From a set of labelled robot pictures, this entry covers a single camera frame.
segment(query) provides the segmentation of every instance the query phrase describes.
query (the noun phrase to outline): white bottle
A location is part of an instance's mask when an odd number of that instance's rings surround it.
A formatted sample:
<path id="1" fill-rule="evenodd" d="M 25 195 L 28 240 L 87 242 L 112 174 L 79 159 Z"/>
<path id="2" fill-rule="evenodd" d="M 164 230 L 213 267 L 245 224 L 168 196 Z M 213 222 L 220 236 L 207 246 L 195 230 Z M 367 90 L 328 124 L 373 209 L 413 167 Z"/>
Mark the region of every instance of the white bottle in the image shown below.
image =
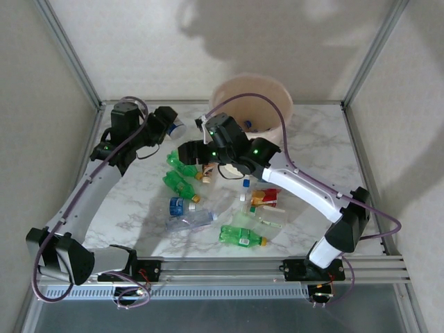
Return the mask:
<path id="1" fill-rule="evenodd" d="M 250 178 L 246 176 L 246 178 L 242 181 L 242 188 L 240 191 L 239 199 L 240 201 L 248 202 L 248 198 L 251 197 L 251 188 L 250 188 Z"/>
<path id="2" fill-rule="evenodd" d="M 171 125 L 166 133 L 173 141 L 178 141 L 185 134 L 185 132 L 187 132 L 186 125 L 181 122 L 179 117 L 176 117 L 173 125 Z"/>

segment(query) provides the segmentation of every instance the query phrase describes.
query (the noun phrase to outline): blue label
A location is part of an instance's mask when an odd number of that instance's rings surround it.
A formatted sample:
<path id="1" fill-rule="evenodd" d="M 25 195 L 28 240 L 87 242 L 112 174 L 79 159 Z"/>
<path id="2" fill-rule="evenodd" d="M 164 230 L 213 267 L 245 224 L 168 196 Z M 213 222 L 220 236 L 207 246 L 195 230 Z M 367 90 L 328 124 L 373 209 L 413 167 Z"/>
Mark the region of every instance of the blue label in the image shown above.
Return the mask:
<path id="1" fill-rule="evenodd" d="M 171 198 L 169 200 L 169 214 L 171 216 L 183 215 L 183 198 Z"/>

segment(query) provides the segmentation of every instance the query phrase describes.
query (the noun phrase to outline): bottle cap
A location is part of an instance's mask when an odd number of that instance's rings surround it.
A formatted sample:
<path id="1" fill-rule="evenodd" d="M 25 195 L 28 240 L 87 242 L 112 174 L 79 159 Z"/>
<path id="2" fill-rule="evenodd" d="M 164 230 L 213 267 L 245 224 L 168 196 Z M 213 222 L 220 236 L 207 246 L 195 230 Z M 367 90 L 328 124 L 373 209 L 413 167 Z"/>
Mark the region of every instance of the bottle cap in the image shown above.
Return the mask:
<path id="1" fill-rule="evenodd" d="M 203 178 L 203 173 L 201 173 L 200 171 L 197 171 L 197 174 L 194 175 L 194 177 L 197 180 L 201 180 Z"/>

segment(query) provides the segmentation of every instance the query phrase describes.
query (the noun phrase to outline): metal frame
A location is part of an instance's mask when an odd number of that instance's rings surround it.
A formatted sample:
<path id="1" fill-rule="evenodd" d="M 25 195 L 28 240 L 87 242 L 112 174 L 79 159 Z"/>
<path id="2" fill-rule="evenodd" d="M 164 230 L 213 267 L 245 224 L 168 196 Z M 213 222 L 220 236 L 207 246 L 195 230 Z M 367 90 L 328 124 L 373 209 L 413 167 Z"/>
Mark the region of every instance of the metal frame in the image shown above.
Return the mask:
<path id="1" fill-rule="evenodd" d="M 381 197 L 376 187 L 375 178 L 370 168 L 370 162 L 368 161 L 367 154 L 364 150 L 364 144 L 362 142 L 361 136 L 359 135 L 359 130 L 355 121 L 355 116 L 353 115 L 352 109 L 348 108 L 347 111 L 343 113 L 345 124 L 347 127 L 348 135 L 352 141 L 352 147 L 355 151 L 355 157 L 358 162 L 359 170 L 361 171 L 361 176 L 363 178 L 364 184 L 370 193 L 370 201 L 373 207 L 381 207 Z M 374 214 L 373 218 L 380 232 L 388 232 L 393 228 L 392 223 L 389 220 L 383 219 L 382 217 Z M 399 255 L 399 251 L 396 248 L 395 242 L 392 236 L 384 237 L 382 239 L 382 245 L 384 246 L 384 252 L 388 255 Z"/>
<path id="2" fill-rule="evenodd" d="M 347 91 L 347 94 L 344 96 L 343 107 L 346 111 L 353 99 L 355 99 L 359 90 L 361 89 L 362 84 L 367 78 L 368 73 L 375 64 L 375 61 L 378 55 L 381 53 L 382 48 L 386 44 L 387 39 L 389 38 L 393 28 L 401 17 L 402 12 L 407 6 L 409 0 L 395 0 L 393 5 L 391 6 L 384 22 L 381 25 L 381 28 L 377 32 L 375 39 L 373 40 L 364 61 L 362 62 L 355 79 L 353 80 L 350 88 Z"/>
<path id="3" fill-rule="evenodd" d="M 76 181 L 83 174 L 86 163 L 88 161 L 88 155 L 92 145 L 97 136 L 99 130 L 101 118 L 104 111 L 104 103 L 101 101 L 100 96 L 97 94 L 91 80 L 89 79 L 85 68 L 82 66 L 76 52 L 70 43 L 66 33 L 63 30 L 62 25 L 58 21 L 54 10 L 49 3 L 49 0 L 33 0 L 40 14 L 48 24 L 51 34 L 54 36 L 60 50 L 65 57 L 67 64 L 73 71 L 74 76 L 84 89 L 90 103 L 97 109 L 98 113 L 92 124 L 92 129 L 89 134 L 89 139 L 84 150 L 82 161 L 79 167 L 79 172 Z M 396 25 L 397 21 L 402 14 L 405 6 L 409 0 L 395 0 L 391 9 L 389 10 L 384 23 L 379 29 L 373 43 L 371 44 L 369 51 L 364 58 L 359 71 L 350 85 L 350 89 L 344 96 L 344 100 L 340 101 L 295 101 L 295 104 L 341 104 L 344 111 L 345 122 L 347 129 L 352 140 L 352 146 L 357 156 L 359 168 L 364 178 L 367 188 L 369 189 L 372 197 L 372 204 L 379 207 L 380 200 L 375 186 L 371 170 L 369 168 L 368 160 L 364 152 L 359 131 L 357 130 L 355 118 L 353 117 L 350 104 L 357 95 L 363 82 L 365 81 L 368 73 L 370 72 L 373 64 L 375 63 L 379 53 L 385 45 L 391 31 Z M 149 101 L 149 103 L 199 103 L 206 104 L 208 101 Z M 389 229 L 386 221 L 380 221 L 376 219 L 379 229 L 384 232 Z M 413 289 L 410 284 L 409 274 L 407 268 L 399 255 L 398 250 L 395 247 L 395 243 L 392 237 L 386 237 L 383 239 L 384 249 L 389 256 L 355 256 L 349 257 L 353 269 L 356 274 L 356 283 L 384 283 L 392 284 L 395 288 L 395 292 L 398 295 L 398 304 L 400 311 L 404 319 L 404 324 L 408 332 L 426 332 L 424 321 L 420 315 L 417 300 L 414 297 Z M 199 286 L 201 288 L 210 288 L 211 286 L 224 285 L 224 286 L 261 286 L 262 288 L 280 288 L 284 285 L 291 283 L 293 286 L 304 287 L 299 282 L 285 282 L 283 281 L 283 274 L 279 272 L 278 263 L 283 258 L 211 258 L 211 259 L 189 259 L 189 258 L 177 258 L 177 259 L 163 259 L 162 276 L 156 288 L 182 290 L 192 286 Z M 337 283 L 350 283 L 350 270 L 345 268 L 345 282 Z M 60 288 L 65 287 L 62 282 L 52 279 L 43 278 L 42 287 L 47 288 Z M 119 282 L 115 284 L 103 284 L 98 283 L 94 278 L 83 286 L 76 287 L 75 290 L 81 289 L 94 289 L 99 287 L 116 287 L 116 286 L 128 286 L 125 282 Z M 38 301 L 32 294 L 31 289 L 28 290 L 27 297 L 23 308 L 28 307 L 27 315 L 21 314 L 17 319 L 15 326 L 15 332 L 24 330 L 25 332 L 33 332 L 37 324 L 37 319 L 42 308 L 42 302 Z"/>
<path id="4" fill-rule="evenodd" d="M 90 103 L 97 110 L 100 109 L 102 104 L 100 96 L 97 94 L 97 91 L 89 79 L 85 68 L 74 51 L 74 47 L 69 41 L 69 38 L 65 33 L 62 24 L 59 22 L 54 9 L 49 3 L 49 0 L 33 0 L 33 2 L 46 24 L 48 24 L 50 33 L 57 42 L 57 45 L 60 47 L 62 55 L 65 57 L 65 60 L 69 68 L 72 70 L 74 77 L 77 79 L 78 83 L 83 88 L 83 91 L 86 93 Z"/>

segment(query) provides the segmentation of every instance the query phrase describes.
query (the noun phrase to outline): white label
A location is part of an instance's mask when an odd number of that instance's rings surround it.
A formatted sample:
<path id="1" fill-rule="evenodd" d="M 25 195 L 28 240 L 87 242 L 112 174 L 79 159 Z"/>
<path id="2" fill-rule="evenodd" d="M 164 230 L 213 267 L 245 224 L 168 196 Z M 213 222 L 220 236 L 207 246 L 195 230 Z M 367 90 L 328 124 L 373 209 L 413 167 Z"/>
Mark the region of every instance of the white label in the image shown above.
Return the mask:
<path id="1" fill-rule="evenodd" d="M 249 239 L 240 238 L 240 240 L 239 240 L 239 244 L 241 244 L 241 245 L 248 245 L 249 243 L 250 243 Z"/>

